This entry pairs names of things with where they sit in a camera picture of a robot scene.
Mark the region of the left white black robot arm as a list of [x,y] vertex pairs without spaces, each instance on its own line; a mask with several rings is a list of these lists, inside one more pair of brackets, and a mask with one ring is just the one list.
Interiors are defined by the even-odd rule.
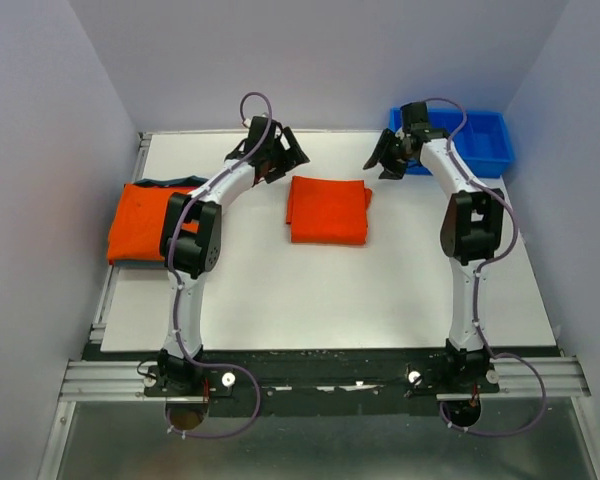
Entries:
[[205,283],[221,253],[223,213],[261,182],[272,183],[309,162],[290,127],[267,116],[250,120],[248,135],[225,158],[222,168],[189,193],[167,202],[159,252],[171,289],[170,324],[158,367],[181,395],[202,380],[201,312]]

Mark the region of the orange t shirt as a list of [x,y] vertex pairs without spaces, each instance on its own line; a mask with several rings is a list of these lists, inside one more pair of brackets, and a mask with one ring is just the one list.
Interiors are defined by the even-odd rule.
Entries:
[[326,180],[294,176],[286,224],[295,244],[363,246],[372,190],[363,180]]

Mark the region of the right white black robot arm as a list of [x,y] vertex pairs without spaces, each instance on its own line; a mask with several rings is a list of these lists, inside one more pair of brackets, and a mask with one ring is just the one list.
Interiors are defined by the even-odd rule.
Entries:
[[440,244],[452,272],[452,320],[446,362],[439,371],[442,384],[460,392],[474,383],[476,370],[489,364],[475,292],[485,263],[495,258],[501,244],[504,196],[475,176],[455,146],[454,135],[466,124],[466,115],[448,131],[432,125],[425,101],[405,104],[400,113],[400,128],[382,131],[363,168],[381,166],[381,180],[400,180],[409,167],[422,166],[446,195]]

